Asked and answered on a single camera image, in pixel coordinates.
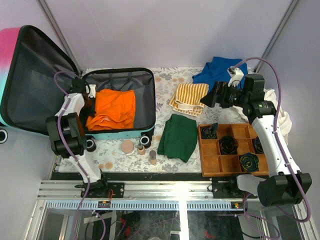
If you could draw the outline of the blue garment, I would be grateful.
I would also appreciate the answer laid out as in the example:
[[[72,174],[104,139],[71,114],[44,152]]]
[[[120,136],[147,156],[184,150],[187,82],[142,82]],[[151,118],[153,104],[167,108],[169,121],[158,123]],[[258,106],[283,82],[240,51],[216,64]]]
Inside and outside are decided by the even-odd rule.
[[[211,62],[207,62],[202,72],[192,76],[193,84],[207,84],[208,92],[212,90],[215,82],[229,82],[231,76],[228,68],[240,63],[239,58],[223,58],[214,56]]]

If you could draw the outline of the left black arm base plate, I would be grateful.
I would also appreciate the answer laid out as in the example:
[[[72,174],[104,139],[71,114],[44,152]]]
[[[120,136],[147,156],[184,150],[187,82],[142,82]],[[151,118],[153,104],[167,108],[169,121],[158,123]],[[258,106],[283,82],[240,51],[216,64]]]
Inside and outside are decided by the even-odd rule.
[[[86,198],[123,198],[125,184],[123,182],[97,181],[91,183]]]

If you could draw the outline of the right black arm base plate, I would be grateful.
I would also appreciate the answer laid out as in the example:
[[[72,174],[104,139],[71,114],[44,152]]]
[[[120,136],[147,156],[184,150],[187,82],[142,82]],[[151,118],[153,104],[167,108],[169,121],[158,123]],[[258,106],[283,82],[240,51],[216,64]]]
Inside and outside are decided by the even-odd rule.
[[[246,195],[236,183],[213,181],[211,186],[215,199],[243,199]]]

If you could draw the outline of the dark green garment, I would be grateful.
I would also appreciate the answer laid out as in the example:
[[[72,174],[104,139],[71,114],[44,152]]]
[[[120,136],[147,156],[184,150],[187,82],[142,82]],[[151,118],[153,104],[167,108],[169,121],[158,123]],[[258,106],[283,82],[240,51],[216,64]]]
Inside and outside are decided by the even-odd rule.
[[[172,114],[165,122],[157,154],[186,163],[193,154],[197,142],[197,122],[183,115]]]

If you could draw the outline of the orange garment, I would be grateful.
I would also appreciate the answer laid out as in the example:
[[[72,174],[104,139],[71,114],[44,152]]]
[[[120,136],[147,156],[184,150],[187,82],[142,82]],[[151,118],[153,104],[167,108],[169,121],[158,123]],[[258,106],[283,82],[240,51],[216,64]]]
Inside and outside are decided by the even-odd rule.
[[[132,129],[136,116],[136,95],[133,90],[103,89],[95,95],[95,115],[86,120],[93,131]]]

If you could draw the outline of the yellow white striped towel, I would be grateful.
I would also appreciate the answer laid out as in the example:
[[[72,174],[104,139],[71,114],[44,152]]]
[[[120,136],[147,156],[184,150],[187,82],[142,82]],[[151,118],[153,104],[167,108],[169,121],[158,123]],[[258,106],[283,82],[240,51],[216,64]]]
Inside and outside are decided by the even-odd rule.
[[[179,83],[169,106],[178,113],[198,117],[205,108],[200,100],[208,91],[209,85],[206,83]]]

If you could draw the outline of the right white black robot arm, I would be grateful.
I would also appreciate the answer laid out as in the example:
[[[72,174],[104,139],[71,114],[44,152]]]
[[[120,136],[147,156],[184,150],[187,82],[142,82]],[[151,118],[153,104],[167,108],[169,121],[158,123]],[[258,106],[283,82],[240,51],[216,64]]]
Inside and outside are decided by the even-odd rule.
[[[245,192],[257,196],[265,207],[296,205],[305,197],[312,184],[308,173],[302,173],[291,156],[284,137],[277,126],[276,108],[265,100],[265,80],[260,74],[244,77],[242,89],[238,80],[214,84],[214,102],[222,108],[242,108],[261,143],[268,165],[268,178],[240,174],[228,184],[228,192],[240,197]]]

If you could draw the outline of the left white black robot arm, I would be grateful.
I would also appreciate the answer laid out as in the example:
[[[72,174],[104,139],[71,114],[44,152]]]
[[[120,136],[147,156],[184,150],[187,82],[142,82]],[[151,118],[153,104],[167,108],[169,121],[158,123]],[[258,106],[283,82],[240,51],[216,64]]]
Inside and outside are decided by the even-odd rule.
[[[105,197],[111,187],[106,176],[87,157],[87,137],[79,118],[81,110],[90,108],[95,97],[90,97],[93,88],[76,77],[73,79],[79,84],[76,92],[63,90],[64,102],[55,116],[46,119],[46,126],[53,152],[63,158],[73,161],[83,178],[82,187],[98,197]],[[166,149],[174,154],[173,158],[181,160],[190,157],[195,150],[198,129],[195,121],[182,115],[174,114],[170,117],[162,134],[162,141]]]

